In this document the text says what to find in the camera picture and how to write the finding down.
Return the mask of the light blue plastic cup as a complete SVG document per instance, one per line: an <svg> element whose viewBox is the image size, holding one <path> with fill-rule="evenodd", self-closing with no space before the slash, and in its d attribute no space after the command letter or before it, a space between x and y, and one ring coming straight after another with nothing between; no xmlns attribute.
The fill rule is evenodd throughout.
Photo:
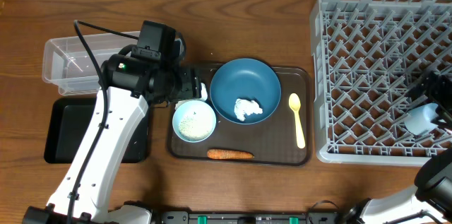
<svg viewBox="0 0 452 224"><path fill-rule="evenodd" d="M438 125L433 123L439 117L436 113L437 107L436 103L429 103L410 110L404 121L406 129L416 136L421 136L437 128Z"/></svg>

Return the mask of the white tissue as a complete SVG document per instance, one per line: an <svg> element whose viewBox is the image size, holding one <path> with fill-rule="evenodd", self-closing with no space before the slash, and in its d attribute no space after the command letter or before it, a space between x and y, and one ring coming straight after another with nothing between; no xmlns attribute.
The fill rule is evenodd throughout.
<svg viewBox="0 0 452 224"><path fill-rule="evenodd" d="M234 104L234 113L239 121L244 122L246 116L250 116L252 114L262 114L263 109L255 100L237 98Z"/></svg>

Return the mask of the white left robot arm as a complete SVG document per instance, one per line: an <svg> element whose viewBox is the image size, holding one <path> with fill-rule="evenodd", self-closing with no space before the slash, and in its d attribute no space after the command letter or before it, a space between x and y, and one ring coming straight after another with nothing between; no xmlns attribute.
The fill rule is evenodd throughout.
<svg viewBox="0 0 452 224"><path fill-rule="evenodd" d="M201 96L198 72L179 61L112 55L87 131L64 179L44 208L29 207L24 223L151 223L138 203L108 205L127 146L152 104Z"/></svg>

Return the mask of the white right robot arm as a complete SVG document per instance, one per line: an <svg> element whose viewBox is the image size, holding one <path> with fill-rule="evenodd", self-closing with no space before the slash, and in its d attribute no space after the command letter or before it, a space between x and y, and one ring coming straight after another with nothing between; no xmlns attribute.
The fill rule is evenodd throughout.
<svg viewBox="0 0 452 224"><path fill-rule="evenodd" d="M430 72L408 91L430 103L408 112L406 129L426 136L433 129L451 130L451 80ZM336 223L451 222L451 149L430 158L419 170L414 185L382 199L366 199L336 219Z"/></svg>

